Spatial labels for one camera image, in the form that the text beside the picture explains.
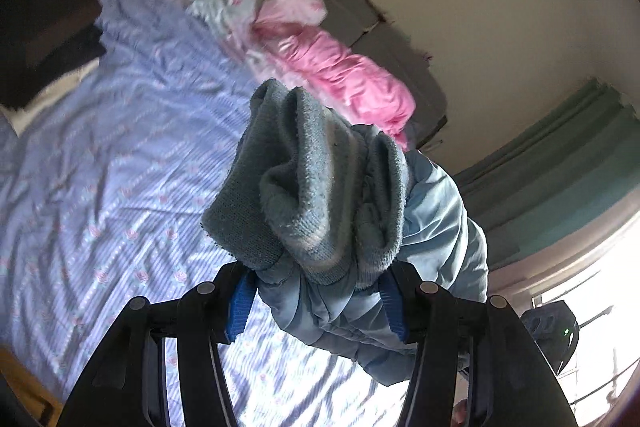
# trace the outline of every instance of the green curtain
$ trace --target green curtain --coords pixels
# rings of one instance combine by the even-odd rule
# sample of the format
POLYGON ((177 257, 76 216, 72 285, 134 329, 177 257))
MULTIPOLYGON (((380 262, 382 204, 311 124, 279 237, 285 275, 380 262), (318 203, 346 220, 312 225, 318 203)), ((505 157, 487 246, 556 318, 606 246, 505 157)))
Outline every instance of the green curtain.
POLYGON ((640 184, 640 121, 592 80, 454 179, 496 269, 575 232, 640 184))

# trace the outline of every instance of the blue gripper pad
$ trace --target blue gripper pad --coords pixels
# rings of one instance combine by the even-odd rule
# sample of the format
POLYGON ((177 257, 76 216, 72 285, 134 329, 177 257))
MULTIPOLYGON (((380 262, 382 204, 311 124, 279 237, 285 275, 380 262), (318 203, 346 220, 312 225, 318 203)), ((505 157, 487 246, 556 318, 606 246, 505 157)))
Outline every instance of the blue gripper pad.
POLYGON ((226 337, 230 342, 235 342, 240 333, 244 331, 246 321, 249 318, 251 306, 254 304, 257 290, 255 272, 245 273, 229 301, 229 318, 226 322, 226 337))
POLYGON ((386 270, 378 278, 378 290, 382 299, 382 307, 385 310, 386 320, 389 327, 398 338, 405 342, 409 335, 409 330, 404 323, 404 304, 402 303, 402 295, 396 284, 396 280, 391 275, 390 270, 386 270))

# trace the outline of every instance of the gray cushioned headboard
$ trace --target gray cushioned headboard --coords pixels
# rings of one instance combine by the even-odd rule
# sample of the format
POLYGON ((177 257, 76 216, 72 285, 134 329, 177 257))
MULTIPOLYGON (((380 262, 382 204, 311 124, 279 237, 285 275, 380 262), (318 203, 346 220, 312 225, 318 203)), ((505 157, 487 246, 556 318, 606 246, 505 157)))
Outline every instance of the gray cushioned headboard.
POLYGON ((447 100, 428 69, 405 38, 367 0, 324 0, 328 15, 321 26, 354 53, 367 55, 402 80, 416 108, 407 134, 421 147, 446 123, 447 100))

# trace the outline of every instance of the bed sheet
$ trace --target bed sheet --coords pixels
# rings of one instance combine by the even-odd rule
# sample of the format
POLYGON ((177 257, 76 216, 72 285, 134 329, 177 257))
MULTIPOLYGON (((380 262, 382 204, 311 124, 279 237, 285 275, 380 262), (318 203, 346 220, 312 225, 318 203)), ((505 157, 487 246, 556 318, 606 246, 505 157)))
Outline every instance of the bed sheet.
MULTIPOLYGON (((200 227, 257 84, 165 0, 102 0, 107 54, 18 139, 0 121, 2 341, 66 398, 135 295, 174 299, 231 261, 200 227)), ((254 302, 222 360, 239 424, 394 425, 405 384, 300 343, 254 302)), ((175 342, 172 425, 182 425, 175 342)))

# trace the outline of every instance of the silver rivet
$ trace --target silver rivet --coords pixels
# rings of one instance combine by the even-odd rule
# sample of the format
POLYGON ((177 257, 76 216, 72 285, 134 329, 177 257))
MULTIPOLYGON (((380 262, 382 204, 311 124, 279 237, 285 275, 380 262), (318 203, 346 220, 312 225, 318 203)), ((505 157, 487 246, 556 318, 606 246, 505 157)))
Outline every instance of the silver rivet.
POLYGON ((215 284, 209 281, 205 281, 198 284, 198 287, 196 288, 196 292, 198 292, 200 295, 208 295, 214 289, 216 289, 215 284))
POLYGON ((501 295, 494 295, 489 299, 489 302, 491 302, 491 306, 500 310, 507 307, 507 299, 501 295))
POLYGON ((438 292, 438 285, 431 281, 424 281, 420 283, 420 290, 429 295, 433 295, 438 292))
POLYGON ((146 304, 146 301, 144 297, 133 297, 129 301, 129 308, 137 312, 138 310, 141 310, 142 308, 144 308, 145 304, 146 304))

